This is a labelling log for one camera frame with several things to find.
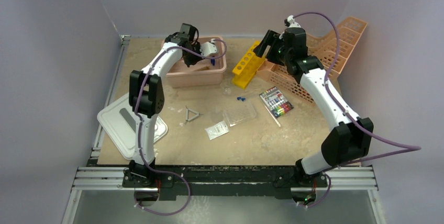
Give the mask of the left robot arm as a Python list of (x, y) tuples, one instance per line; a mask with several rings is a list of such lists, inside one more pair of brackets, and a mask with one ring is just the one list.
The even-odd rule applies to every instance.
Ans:
[(196, 35), (199, 35), (196, 27), (182, 24), (178, 32), (165, 38), (160, 52), (146, 67), (130, 74), (129, 105), (136, 116), (137, 147), (129, 172), (144, 187), (156, 181), (153, 144), (156, 120), (165, 103), (162, 80), (183, 56), (198, 57)]

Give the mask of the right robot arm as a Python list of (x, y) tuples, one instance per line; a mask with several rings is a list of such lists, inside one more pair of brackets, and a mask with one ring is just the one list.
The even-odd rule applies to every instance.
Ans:
[(327, 120), (330, 133), (320, 151), (295, 163), (294, 179), (306, 186), (315, 174), (368, 155), (374, 124), (349, 108), (331, 83), (321, 61), (308, 53), (306, 32), (291, 27), (283, 33), (268, 30), (253, 50), (256, 56), (286, 68), (305, 89)]

